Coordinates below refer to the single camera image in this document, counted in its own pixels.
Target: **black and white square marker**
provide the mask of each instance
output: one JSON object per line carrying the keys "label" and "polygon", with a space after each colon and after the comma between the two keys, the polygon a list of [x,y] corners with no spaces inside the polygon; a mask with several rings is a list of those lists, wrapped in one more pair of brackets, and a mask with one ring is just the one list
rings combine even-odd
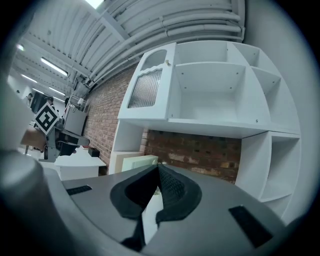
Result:
{"label": "black and white square marker", "polygon": [[35,123],[39,126],[41,131],[48,135],[55,123],[60,119],[56,111],[49,105],[45,103],[43,107],[35,115]]}

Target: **black rectangular strip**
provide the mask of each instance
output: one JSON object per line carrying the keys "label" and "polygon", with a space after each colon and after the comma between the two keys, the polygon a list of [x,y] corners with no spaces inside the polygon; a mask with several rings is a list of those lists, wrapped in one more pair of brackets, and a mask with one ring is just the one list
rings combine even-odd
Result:
{"label": "black rectangular strip", "polygon": [[255,248],[273,237],[244,206],[230,208],[229,212]]}
{"label": "black rectangular strip", "polygon": [[78,186],[78,187],[66,189],[66,192],[69,194],[69,196],[72,196],[72,195],[83,193],[89,190],[92,190],[92,188],[88,185],[85,185],[85,186]]}

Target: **brick wall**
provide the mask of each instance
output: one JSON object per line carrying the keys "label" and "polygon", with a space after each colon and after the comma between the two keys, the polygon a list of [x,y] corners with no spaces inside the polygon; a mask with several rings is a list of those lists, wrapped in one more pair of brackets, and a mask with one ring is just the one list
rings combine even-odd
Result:
{"label": "brick wall", "polygon": [[[135,68],[106,81],[87,99],[89,110],[84,136],[90,139],[91,147],[100,151],[100,158],[107,166],[118,124],[117,116]],[[146,130],[140,150],[146,155],[158,156],[161,162],[234,183],[239,168],[241,140]]]}

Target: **black box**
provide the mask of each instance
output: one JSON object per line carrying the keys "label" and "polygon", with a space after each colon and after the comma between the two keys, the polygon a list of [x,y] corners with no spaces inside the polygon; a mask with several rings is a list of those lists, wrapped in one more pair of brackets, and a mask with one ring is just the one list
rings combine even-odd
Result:
{"label": "black box", "polygon": [[98,158],[100,156],[100,151],[96,149],[95,147],[89,147],[88,153],[93,158]]}

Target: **white pipe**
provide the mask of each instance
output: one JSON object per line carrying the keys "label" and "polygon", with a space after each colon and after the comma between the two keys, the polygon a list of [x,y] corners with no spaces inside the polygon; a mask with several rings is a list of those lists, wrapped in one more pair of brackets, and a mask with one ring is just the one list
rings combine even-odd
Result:
{"label": "white pipe", "polygon": [[163,27],[167,27],[170,25],[183,23],[183,22],[190,22],[195,20],[230,20],[238,22],[240,17],[234,13],[197,13],[197,14],[189,14],[185,16],[175,17],[168,20],[164,20],[157,24],[147,27],[146,29],[136,33],[135,35],[131,36],[126,41],[122,42],[117,48],[115,48],[101,63],[92,71],[91,75],[89,76],[90,79],[109,61],[112,57],[114,57],[117,53],[122,51],[126,46],[129,44],[134,43],[137,40],[141,40],[144,38],[148,33],[154,32],[159,30]]}
{"label": "white pipe", "polygon": [[150,47],[148,49],[145,49],[133,56],[131,56],[130,58],[127,58],[125,59],[124,61],[122,61],[121,63],[119,63],[117,66],[113,67],[112,69],[110,69],[108,72],[106,72],[105,74],[103,74],[96,82],[91,82],[91,84],[96,84],[97,82],[99,82],[101,79],[105,78],[107,75],[109,75],[111,72],[115,71],[116,69],[118,69],[120,66],[122,66],[123,64],[135,59],[136,57],[146,53],[146,52],[149,52],[155,48],[158,48],[160,46],[164,46],[164,45],[167,45],[167,44],[171,44],[171,43],[174,43],[174,42],[180,42],[180,41],[192,41],[194,39],[232,39],[232,40],[241,40],[241,37],[239,36],[233,36],[233,35],[222,35],[222,34],[215,34],[215,35],[193,35],[193,36],[189,36],[189,37],[183,37],[183,38],[179,38],[179,39],[176,39],[176,40],[171,40],[169,42],[164,42],[162,44],[158,44],[156,46],[153,46],[153,47]]}
{"label": "white pipe", "polygon": [[227,32],[240,33],[241,28],[239,26],[229,26],[229,25],[220,25],[220,24],[203,24],[203,25],[180,27],[180,28],[172,29],[167,32],[162,32],[160,34],[157,34],[153,37],[148,38],[147,40],[142,41],[141,43],[135,45],[129,50],[126,50],[116,59],[109,62],[109,64],[103,70],[101,70],[99,74],[93,79],[93,81],[89,84],[89,87],[93,83],[96,83],[99,80],[99,78],[103,76],[104,73],[107,72],[108,69],[110,69],[112,66],[114,66],[119,60],[125,59],[127,56],[134,53],[135,51],[149,44],[155,43],[161,39],[164,39],[166,37],[176,36],[176,35],[185,34],[185,33],[199,32],[199,31],[227,31]]}

